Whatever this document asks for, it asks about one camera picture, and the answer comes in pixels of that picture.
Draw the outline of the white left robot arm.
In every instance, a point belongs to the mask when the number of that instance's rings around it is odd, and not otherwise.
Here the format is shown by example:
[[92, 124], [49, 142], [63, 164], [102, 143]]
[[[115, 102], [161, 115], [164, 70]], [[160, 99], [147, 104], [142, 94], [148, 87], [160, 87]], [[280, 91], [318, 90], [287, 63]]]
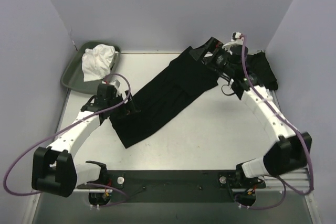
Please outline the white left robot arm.
[[120, 82], [102, 82], [97, 93], [80, 109], [72, 125], [47, 147], [39, 147], [33, 155], [32, 188], [45, 193], [69, 197], [80, 185], [91, 183], [101, 188], [109, 183], [107, 166], [96, 161], [74, 162], [74, 157], [87, 138], [106, 119], [118, 113], [134, 111], [132, 95], [119, 91]]

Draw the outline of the grey plastic tray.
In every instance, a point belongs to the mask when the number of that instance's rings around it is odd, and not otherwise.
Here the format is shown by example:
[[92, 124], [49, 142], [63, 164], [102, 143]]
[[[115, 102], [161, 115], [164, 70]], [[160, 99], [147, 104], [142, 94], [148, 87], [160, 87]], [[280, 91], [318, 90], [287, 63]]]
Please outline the grey plastic tray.
[[84, 94], [96, 94], [98, 84], [100, 84], [103, 79], [84, 82], [83, 81], [83, 72], [82, 72], [82, 55], [85, 53], [86, 49], [93, 49], [95, 46], [99, 44], [105, 44], [108, 46], [114, 46], [117, 51], [119, 51], [119, 55], [111, 69], [110, 73], [114, 73], [116, 71], [117, 65], [119, 63], [119, 59], [121, 56], [121, 48], [117, 45], [113, 45], [108, 42], [100, 42], [100, 41], [89, 41], [84, 43], [76, 52], [75, 56], [72, 58], [66, 70], [62, 74], [61, 84], [71, 90], [84, 93]]

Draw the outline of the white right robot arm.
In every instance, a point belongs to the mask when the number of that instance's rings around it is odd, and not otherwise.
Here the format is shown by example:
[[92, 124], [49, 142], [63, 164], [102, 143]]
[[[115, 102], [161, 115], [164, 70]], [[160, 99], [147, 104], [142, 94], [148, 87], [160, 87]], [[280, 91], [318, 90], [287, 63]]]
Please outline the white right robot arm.
[[278, 84], [263, 51], [250, 55], [245, 36], [233, 33], [230, 42], [224, 44], [212, 37], [192, 49], [190, 55], [229, 81], [234, 95], [251, 109], [269, 137], [270, 148], [263, 157], [237, 166], [244, 177], [278, 177], [304, 167], [313, 177], [312, 138], [286, 119], [268, 93], [276, 90]]

